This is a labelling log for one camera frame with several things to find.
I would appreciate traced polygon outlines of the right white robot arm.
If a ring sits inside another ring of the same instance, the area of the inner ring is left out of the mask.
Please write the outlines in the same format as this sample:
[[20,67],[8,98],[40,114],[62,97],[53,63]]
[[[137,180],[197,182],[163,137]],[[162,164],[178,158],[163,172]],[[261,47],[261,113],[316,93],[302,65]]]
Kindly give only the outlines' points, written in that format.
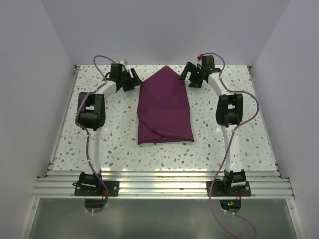
[[224,176],[214,179],[210,183],[209,190],[212,196],[234,195],[245,188],[247,179],[240,156],[239,136],[236,128],[243,119],[243,95],[229,89],[229,86],[221,79],[222,69],[215,67],[213,55],[200,55],[199,64],[187,62],[179,79],[185,80],[189,75],[192,88],[201,88],[203,82],[207,82],[218,96],[215,118],[220,126],[224,143],[225,156],[219,172]]

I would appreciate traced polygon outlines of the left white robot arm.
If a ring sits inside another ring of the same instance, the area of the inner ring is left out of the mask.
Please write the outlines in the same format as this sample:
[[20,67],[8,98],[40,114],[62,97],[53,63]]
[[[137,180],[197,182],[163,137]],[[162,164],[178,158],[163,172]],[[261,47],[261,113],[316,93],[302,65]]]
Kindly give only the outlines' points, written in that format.
[[104,79],[96,89],[79,94],[75,118],[76,125],[87,134],[85,153],[88,166],[80,174],[79,183],[94,196],[107,188],[102,180],[99,158],[100,134],[106,122],[106,100],[120,89],[127,92],[143,84],[134,68],[127,69],[125,60],[112,63],[109,73],[102,76]]

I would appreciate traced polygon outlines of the purple surgical cloth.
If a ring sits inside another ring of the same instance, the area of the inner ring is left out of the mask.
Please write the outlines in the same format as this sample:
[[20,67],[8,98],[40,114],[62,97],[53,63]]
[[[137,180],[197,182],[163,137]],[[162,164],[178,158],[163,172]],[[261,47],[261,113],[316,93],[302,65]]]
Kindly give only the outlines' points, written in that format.
[[137,116],[138,144],[194,142],[186,86],[169,66],[140,87]]

